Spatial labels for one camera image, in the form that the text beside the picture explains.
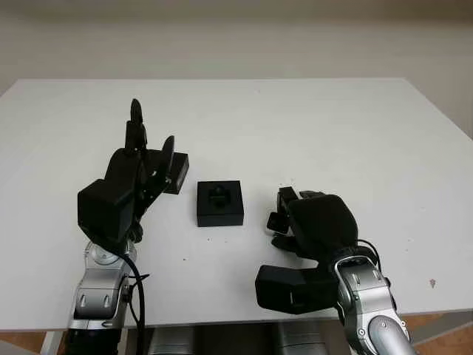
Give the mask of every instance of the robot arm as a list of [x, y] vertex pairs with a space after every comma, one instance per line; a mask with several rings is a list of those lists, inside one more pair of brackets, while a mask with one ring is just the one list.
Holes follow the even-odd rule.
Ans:
[[338, 303], [350, 346], [359, 354], [415, 355], [401, 321], [389, 281], [365, 256], [336, 261]]
[[174, 153], [174, 136], [161, 150], [147, 149], [140, 103], [134, 99], [126, 123], [125, 147], [112, 156], [105, 178], [78, 193], [78, 225], [91, 240], [85, 250], [86, 271], [80, 281], [66, 338], [66, 355], [116, 354], [131, 302], [135, 275], [140, 298], [137, 354], [143, 351], [144, 292], [134, 261], [135, 243], [146, 209], [162, 192], [177, 195], [188, 170], [188, 156]]
[[[358, 228], [343, 200], [321, 192], [300, 195], [288, 187], [279, 190], [278, 212], [268, 221], [275, 231], [272, 244], [319, 265], [262, 266], [255, 282], [258, 304], [290, 314], [334, 307], [360, 355], [415, 355], [389, 280], [375, 266], [377, 252], [357, 245]], [[293, 236], [287, 235], [289, 227]]]

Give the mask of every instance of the wire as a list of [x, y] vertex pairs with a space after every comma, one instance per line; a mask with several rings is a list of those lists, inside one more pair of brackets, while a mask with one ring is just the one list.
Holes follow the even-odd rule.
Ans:
[[[146, 279], [149, 276], [149, 274], [143, 274], [140, 276], [141, 281]], [[129, 279], [136, 279], [135, 276], [128, 276]], [[132, 312], [133, 319], [135, 322], [138, 324], [138, 318], [136, 317], [135, 309], [133, 308], [133, 290], [135, 289], [135, 286], [137, 285], [137, 282], [134, 283], [133, 285], [130, 286], [129, 288], [129, 305], [130, 305], [130, 311]]]
[[135, 263], [133, 263], [133, 260], [129, 258], [128, 255], [123, 254], [120, 255], [120, 257], [125, 261], [125, 263], [128, 264], [130, 269], [133, 271], [133, 274], [135, 275], [136, 283], [134, 286], [138, 286], [138, 299], [140, 303], [140, 318], [138, 319], [136, 317], [135, 311], [132, 311], [133, 318], [135, 319], [136, 326], [137, 326], [137, 341], [136, 341], [136, 355], [143, 355], [143, 350], [144, 350], [144, 336], [145, 336], [145, 292], [143, 290], [143, 283], [141, 282], [143, 278], [146, 278], [149, 276], [141, 276], [140, 272], [138, 271]]
[[376, 250], [376, 247], [371, 242], [369, 242], [365, 239], [358, 239], [358, 242], [365, 243], [368, 246], [370, 246], [370, 248], [373, 250], [373, 252], [376, 255], [376, 259], [378, 259], [378, 270], [379, 270], [379, 272], [382, 273], [383, 271], [381, 270], [381, 259], [379, 258], [379, 254], [378, 254], [378, 251]]

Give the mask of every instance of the table surface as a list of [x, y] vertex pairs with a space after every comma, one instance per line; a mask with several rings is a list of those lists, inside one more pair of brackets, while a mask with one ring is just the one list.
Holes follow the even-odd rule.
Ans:
[[[67, 326], [84, 272], [77, 192], [124, 145], [132, 98], [148, 147], [174, 134], [190, 161], [181, 193], [143, 218], [147, 325], [295, 317], [254, 291], [263, 264], [314, 265], [270, 244], [281, 186], [344, 199], [401, 313], [473, 308], [473, 143], [407, 81], [20, 80], [0, 98], [1, 330]], [[244, 225], [197, 228], [198, 180], [241, 180]]]

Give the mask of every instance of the black box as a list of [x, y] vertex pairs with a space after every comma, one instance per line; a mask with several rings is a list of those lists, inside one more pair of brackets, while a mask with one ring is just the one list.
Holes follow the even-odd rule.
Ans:
[[197, 183], [197, 225], [199, 227], [242, 226], [243, 199], [239, 181]]

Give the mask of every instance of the wooden floor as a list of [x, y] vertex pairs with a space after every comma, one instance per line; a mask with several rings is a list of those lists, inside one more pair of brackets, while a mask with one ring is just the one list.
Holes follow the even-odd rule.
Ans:
[[[441, 314], [404, 317], [410, 331], [441, 317]], [[39, 354], [45, 333], [0, 333], [0, 340]], [[422, 355], [472, 355], [473, 327], [461, 329], [416, 347]]]

